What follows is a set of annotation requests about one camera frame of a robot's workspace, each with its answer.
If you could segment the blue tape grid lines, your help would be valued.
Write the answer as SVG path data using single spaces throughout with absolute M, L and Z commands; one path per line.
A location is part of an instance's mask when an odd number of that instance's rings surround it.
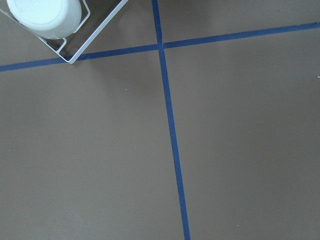
M 74 64 L 2 15 L 0 237 L 319 239 L 319 1 L 130 0 Z

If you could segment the white plastic cup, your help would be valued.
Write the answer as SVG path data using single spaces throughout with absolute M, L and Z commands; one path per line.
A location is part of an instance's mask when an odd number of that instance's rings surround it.
M 78 28 L 82 7 L 78 0 L 8 0 L 20 24 L 46 39 L 62 39 Z

